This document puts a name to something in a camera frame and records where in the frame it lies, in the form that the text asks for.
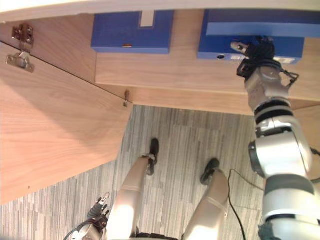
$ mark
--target blue box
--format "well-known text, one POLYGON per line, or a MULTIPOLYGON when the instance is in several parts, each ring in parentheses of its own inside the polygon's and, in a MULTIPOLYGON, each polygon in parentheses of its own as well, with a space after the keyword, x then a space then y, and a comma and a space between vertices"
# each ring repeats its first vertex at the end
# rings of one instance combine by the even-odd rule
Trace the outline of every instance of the blue box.
MULTIPOLYGON (((199 59, 242 60, 240 52, 231 48, 231 42, 257 43, 255 36, 207 35, 209 11, 204 13, 201 39, 197 57, 199 59)), ((272 37, 275 46, 275 60, 283 64, 296 64, 303 56, 305 39, 302 37, 272 37)))
POLYGON ((320 12, 276 9, 208 11, 207 35, 320 37, 320 12))
POLYGON ((98 53, 168 54, 174 11, 156 11, 151 27, 140 27, 141 12, 96 14, 91 47, 98 53))

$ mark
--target wood grain surface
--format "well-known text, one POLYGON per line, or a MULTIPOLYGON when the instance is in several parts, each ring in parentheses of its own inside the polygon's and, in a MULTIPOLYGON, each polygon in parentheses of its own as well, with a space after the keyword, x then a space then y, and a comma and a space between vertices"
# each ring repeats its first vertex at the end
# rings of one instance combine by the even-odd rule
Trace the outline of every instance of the wood grain surface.
MULTIPOLYGON (((34 30, 31 55, 94 82, 97 58, 91 48, 94 18, 94 15, 81 14, 26 21, 34 30)), ((18 48, 19 41, 12 38, 12 29, 22 22, 0 24, 0 41, 18 48)))
POLYGON ((0 21, 20 21, 77 15, 172 9, 289 9, 319 11, 318 0, 4 0, 0 21))
MULTIPOLYGON (((236 75, 240 62, 197 59, 203 14, 203 10, 175 11, 169 55, 98 53, 96 83, 246 94, 244 80, 236 75)), ((320 101, 319 62, 320 39, 307 38, 303 59, 295 66, 283 66, 300 74, 290 92, 293 99, 320 101)))
POLYGON ((6 65, 0 44, 1 204, 117 158, 132 104, 34 57, 6 65))
MULTIPOLYGON (((248 95, 245 94, 115 85, 101 86, 103 89, 121 98, 124 98, 126 90, 129 90, 129 101, 135 105, 253 115, 253 112, 248 105, 248 95)), ((320 105, 320 102, 318 101, 291 98, 289 100, 293 110, 320 105)))
MULTIPOLYGON (((312 106, 294 111, 310 147, 320 151, 320 106, 312 106)), ((313 155, 313 164, 308 174, 310 179, 320 178, 320 156, 313 155)))

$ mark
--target black shoe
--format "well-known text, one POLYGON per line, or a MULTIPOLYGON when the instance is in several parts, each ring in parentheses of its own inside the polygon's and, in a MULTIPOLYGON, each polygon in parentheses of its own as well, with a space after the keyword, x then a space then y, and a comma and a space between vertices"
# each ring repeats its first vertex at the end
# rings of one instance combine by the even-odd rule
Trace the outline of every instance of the black shoe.
POLYGON ((200 178, 202 185, 207 186, 210 183, 210 177, 214 174, 215 169, 219 168, 220 162, 218 159, 211 159, 205 167, 204 173, 200 178))
POLYGON ((153 138, 150 143, 149 154, 154 156, 154 159, 149 158, 149 168, 147 170, 147 175, 152 176, 155 173, 155 165, 158 163, 158 153, 159 153, 159 140, 153 138))
POLYGON ((159 153, 159 140, 157 138, 153 138, 150 143, 150 154, 154 155, 154 165, 158 162, 158 153, 159 153))

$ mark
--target gray carpet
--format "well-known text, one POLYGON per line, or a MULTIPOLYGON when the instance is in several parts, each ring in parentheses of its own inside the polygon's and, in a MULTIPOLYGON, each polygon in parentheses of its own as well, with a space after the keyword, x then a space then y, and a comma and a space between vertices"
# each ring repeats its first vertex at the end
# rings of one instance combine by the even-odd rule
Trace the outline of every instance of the gray carpet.
MULTIPOLYGON (((85 220, 100 194, 110 192, 112 205, 126 174, 137 157, 148 151, 152 137, 159 139, 160 153, 155 174, 146 179, 138 224, 141 232, 181 237, 206 190, 199 178, 212 157, 220 160, 227 175, 234 168, 252 183, 263 186, 263 180, 251 170, 247 151, 254 138, 253 117, 135 106, 116 161, 0 206, 0 236, 62 240, 85 220)), ((231 200, 247 239, 259 239, 263 192, 234 172, 230 184, 231 200)), ((230 207, 221 239, 242 239, 230 207)))

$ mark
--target metal hinge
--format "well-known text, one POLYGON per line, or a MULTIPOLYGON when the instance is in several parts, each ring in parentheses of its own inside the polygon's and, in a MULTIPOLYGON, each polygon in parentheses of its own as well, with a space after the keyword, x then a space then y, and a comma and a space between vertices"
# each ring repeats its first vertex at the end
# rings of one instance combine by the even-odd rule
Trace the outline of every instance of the metal hinge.
POLYGON ((19 27, 13 27, 12 38, 20 41, 20 53, 15 55, 8 55, 6 57, 6 64, 18 67, 33 73, 35 65, 30 63, 29 55, 34 46, 34 29, 26 23, 21 24, 19 27))
POLYGON ((124 106, 125 108, 128 107, 129 97, 130 97, 130 91, 129 91, 129 90, 126 90, 126 91, 124 92, 124 103, 123 103, 123 106, 124 106))

